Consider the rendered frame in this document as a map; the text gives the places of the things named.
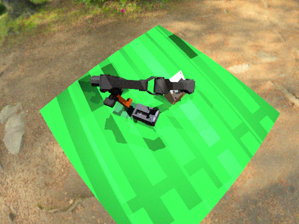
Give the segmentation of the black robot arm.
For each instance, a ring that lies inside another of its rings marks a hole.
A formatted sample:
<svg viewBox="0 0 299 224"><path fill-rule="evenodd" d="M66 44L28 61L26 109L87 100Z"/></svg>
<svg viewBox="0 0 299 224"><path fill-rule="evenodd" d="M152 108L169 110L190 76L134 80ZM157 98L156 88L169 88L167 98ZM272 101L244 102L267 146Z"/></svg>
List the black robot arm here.
<svg viewBox="0 0 299 224"><path fill-rule="evenodd" d="M147 90L148 82L154 79L154 93ZM123 89L138 89L139 91L146 91L151 95L163 95L168 94L170 90L180 90L187 94L194 93L195 81L193 79L181 79L178 82L170 82L165 77L151 76L146 80L129 80L119 79L117 76L109 74L100 74L100 76L92 76L90 83L94 87L99 87L101 93L110 92L111 89L123 88Z"/></svg>

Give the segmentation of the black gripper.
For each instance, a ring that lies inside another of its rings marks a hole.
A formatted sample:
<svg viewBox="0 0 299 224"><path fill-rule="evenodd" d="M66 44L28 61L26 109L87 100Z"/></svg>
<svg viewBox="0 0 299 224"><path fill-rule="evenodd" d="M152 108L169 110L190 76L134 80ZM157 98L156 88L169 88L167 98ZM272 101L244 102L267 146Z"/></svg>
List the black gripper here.
<svg viewBox="0 0 299 224"><path fill-rule="evenodd" d="M116 102L119 100L119 95L122 95L123 88L115 88L110 90L110 95L109 97L106 97L105 100L103 101L104 105L113 108L116 104Z"/></svg>

